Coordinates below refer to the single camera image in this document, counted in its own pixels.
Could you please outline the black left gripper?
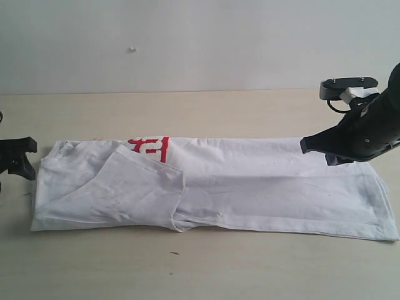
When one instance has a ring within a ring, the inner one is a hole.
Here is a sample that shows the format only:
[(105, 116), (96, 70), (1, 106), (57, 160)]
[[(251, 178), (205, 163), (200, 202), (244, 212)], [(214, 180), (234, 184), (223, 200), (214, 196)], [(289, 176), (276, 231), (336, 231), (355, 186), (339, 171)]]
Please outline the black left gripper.
[(35, 180), (36, 172), (25, 153), (37, 153), (37, 142), (32, 137), (1, 140), (1, 173), (18, 175)]

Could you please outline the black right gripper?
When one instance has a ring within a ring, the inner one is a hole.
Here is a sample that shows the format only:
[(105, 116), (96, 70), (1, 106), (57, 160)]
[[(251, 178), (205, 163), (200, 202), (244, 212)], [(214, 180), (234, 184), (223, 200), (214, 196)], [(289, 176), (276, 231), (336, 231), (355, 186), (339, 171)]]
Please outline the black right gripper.
[(303, 137), (303, 154), (311, 151), (326, 153), (328, 166), (369, 161), (399, 146), (399, 95), (381, 93), (354, 98), (350, 104), (357, 111), (355, 120), (344, 130), (344, 145), (352, 157), (341, 157), (344, 151), (343, 127), (336, 125), (312, 136)]

